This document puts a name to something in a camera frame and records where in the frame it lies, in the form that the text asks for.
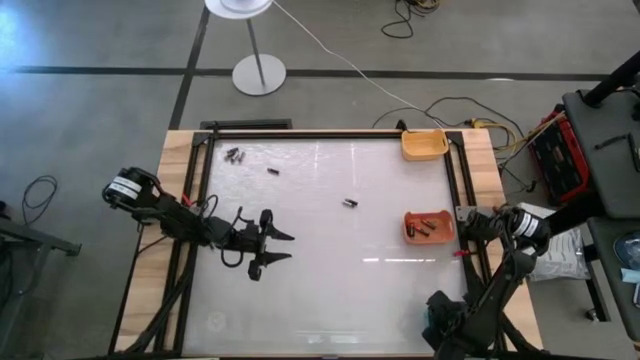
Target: lamp base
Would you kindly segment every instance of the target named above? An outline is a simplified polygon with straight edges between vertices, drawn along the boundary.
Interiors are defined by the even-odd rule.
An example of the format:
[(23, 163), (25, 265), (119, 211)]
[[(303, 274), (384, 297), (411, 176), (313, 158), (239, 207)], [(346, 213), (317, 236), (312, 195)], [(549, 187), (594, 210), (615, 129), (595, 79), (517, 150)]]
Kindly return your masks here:
[(275, 56), (260, 54), (264, 84), (254, 55), (247, 56), (233, 68), (233, 84), (240, 92), (251, 96), (263, 96), (280, 88), (287, 77), (287, 69)]

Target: white label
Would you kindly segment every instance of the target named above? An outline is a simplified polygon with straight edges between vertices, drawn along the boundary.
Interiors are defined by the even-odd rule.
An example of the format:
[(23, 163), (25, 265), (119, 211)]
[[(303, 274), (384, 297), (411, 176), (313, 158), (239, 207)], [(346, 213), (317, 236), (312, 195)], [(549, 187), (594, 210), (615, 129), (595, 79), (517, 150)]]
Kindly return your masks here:
[(515, 236), (522, 235), (522, 233), (524, 233), (524, 231), (529, 226), (530, 222), (531, 222), (531, 214), (524, 213), (524, 217), (522, 218), (522, 222), (520, 223), (520, 226), (518, 226), (516, 231), (513, 232), (513, 235), (515, 235)]
[(524, 232), (524, 236), (526, 237), (531, 237), (533, 236), (533, 233), (536, 232), (536, 229), (538, 228), (538, 220), (531, 218), (531, 224), (529, 224), (529, 227), (527, 228), (527, 231)]
[(116, 184), (114, 182), (109, 185), (109, 189), (112, 189), (112, 190), (115, 190), (115, 191), (117, 191), (119, 193), (125, 194), (128, 197), (132, 198), (133, 200), (138, 198), (138, 193), (137, 192), (129, 189), (126, 186), (122, 186), (122, 185)]
[(126, 187), (128, 187), (129, 189), (135, 191), (135, 192), (140, 192), (140, 189), (142, 189), (142, 186), (134, 183), (133, 181), (129, 180), (129, 179), (125, 179), (123, 177), (120, 176), (116, 176), (115, 179), (113, 179), (113, 182), (116, 184), (120, 184), (120, 185), (124, 185)]

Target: wooden table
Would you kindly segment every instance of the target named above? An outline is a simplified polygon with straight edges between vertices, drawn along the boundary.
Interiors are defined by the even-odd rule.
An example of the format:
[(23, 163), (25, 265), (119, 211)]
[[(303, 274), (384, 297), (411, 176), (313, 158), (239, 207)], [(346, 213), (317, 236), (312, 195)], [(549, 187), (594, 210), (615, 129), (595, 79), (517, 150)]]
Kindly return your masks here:
[[(182, 192), (193, 135), (194, 131), (185, 130), (169, 131), (167, 133), (157, 175), (165, 191), (171, 194), (180, 194)], [(463, 136), (478, 206), (502, 205), (505, 202), (505, 198), (489, 133), (484, 129), (464, 130)], [(452, 156), (452, 159), (454, 161), (456, 178), (458, 179), (457, 184), (461, 195), (461, 202), (464, 205), (466, 203), (466, 196), (461, 180), (460, 167), (457, 163), (458, 156)], [(199, 188), (202, 161), (202, 157), (199, 157), (196, 166), (193, 192), (191, 194), (192, 198), (196, 197)], [(142, 234), (140, 247), (160, 237), (159, 227), (148, 226)], [(161, 242), (145, 251), (136, 260), (131, 283), (127, 289), (122, 322), (115, 343), (116, 351), (124, 350), (131, 345), (160, 307), (171, 254), (171, 246), (172, 242), (170, 240)], [(502, 248), (500, 244), (495, 241), (490, 243), (488, 246), (488, 254), (493, 272), (502, 259)], [(174, 306), (169, 318), (169, 327), (165, 342), (166, 348), (172, 346), (178, 307), (178, 304)], [(520, 330), (531, 344), (542, 348), (542, 340), (526, 283), (516, 290), (511, 301), (507, 304), (505, 312), (515, 327)]]

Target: white table surface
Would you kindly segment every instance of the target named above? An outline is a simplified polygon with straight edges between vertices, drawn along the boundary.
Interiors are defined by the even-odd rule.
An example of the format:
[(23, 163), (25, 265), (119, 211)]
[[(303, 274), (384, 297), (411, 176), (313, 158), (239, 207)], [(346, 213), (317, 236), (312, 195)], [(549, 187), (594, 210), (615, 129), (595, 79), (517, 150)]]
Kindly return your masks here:
[[(233, 147), (242, 164), (224, 161)], [(208, 192), (220, 195), (216, 216), (243, 206), (257, 221), (268, 208), (296, 240), (267, 241), (293, 258), (260, 282), (247, 275), (253, 255), (228, 269), (218, 250), (198, 250), (184, 355), (433, 354), (421, 337), (425, 302), (437, 290), (462, 299), (459, 244), (407, 245), (402, 221), (453, 213), (443, 159), (407, 162), (393, 139), (217, 141)]]

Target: black floor stripe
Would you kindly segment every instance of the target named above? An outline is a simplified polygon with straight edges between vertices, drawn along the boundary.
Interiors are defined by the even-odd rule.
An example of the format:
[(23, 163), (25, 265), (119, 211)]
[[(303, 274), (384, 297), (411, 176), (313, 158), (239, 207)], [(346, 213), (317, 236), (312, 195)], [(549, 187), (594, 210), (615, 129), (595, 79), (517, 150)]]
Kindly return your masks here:
[[(232, 71), (232, 69), (196, 69), (194, 75), (231, 76)], [(367, 77), (378, 79), (602, 81), (609, 76), (608, 74), (494, 73), (465, 71), (363, 70), (362, 72)], [(362, 75), (355, 70), (287, 69), (287, 76), (310, 78), (358, 78)]]
[[(187, 66), (193, 68), (153, 68), (153, 67), (91, 67), (91, 66), (16, 66), (0, 68), (0, 72), (17, 74), (59, 74), (59, 75), (187, 75), (191, 76), (231, 76), (233, 69), (197, 69), (202, 39), (196, 37)], [(378, 79), (440, 79), (440, 80), (490, 80), (510, 79), (521, 81), (602, 81), (608, 74), (561, 74), (561, 73), (500, 73), (467, 71), (402, 71), (402, 70), (363, 70), (370, 78)], [(358, 78), (355, 70), (331, 69), (288, 69), (287, 76), (308, 78)]]
[(184, 75), (184, 68), (92, 67), (92, 66), (15, 66), (0, 68), (12, 74), (59, 75)]
[(169, 121), (169, 130), (177, 130), (180, 128), (180, 121), (182, 120), (184, 107), (187, 104), (187, 97), (189, 96), (189, 89), (191, 88), (193, 75), (195, 73), (196, 65), (198, 64), (200, 51), (202, 50), (202, 42), (204, 41), (204, 35), (207, 32), (209, 14), (209, 10), (205, 6), (202, 9), (202, 15), (200, 16), (200, 24), (198, 25), (196, 38), (193, 40), (191, 54), (189, 54), (189, 60), (187, 61), (186, 73), (182, 78), (182, 84), (180, 85), (180, 90), (178, 91), (178, 98), (176, 99), (176, 104), (173, 107), (171, 121)]

